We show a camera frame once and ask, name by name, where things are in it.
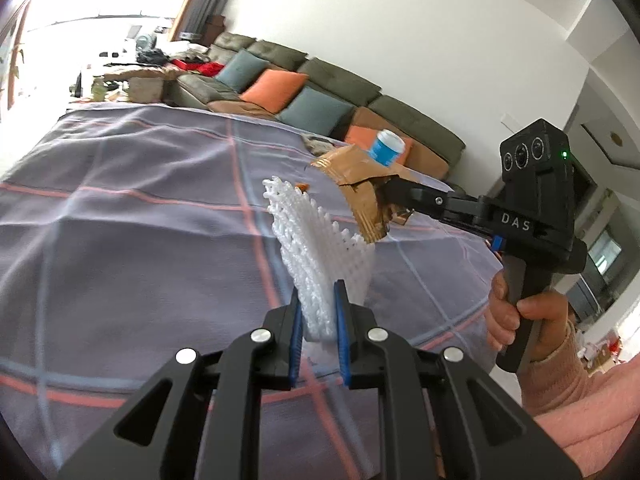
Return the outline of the pink sleeved right forearm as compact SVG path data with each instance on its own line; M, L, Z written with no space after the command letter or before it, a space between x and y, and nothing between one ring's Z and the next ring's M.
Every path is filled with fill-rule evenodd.
M639 359L589 375L572 324L559 348L529 364L518 383L524 410L585 477L612 460L639 416Z

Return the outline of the right hand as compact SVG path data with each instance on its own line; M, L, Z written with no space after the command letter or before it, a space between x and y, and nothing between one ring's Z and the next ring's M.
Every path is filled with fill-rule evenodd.
M508 284L502 271L491 282L488 307L485 310L488 344L501 351L514 343L516 330L524 320L540 321L540 332L530 359L542 361L563 343L568 323L566 298L551 289L539 295L521 299L517 304L508 301Z

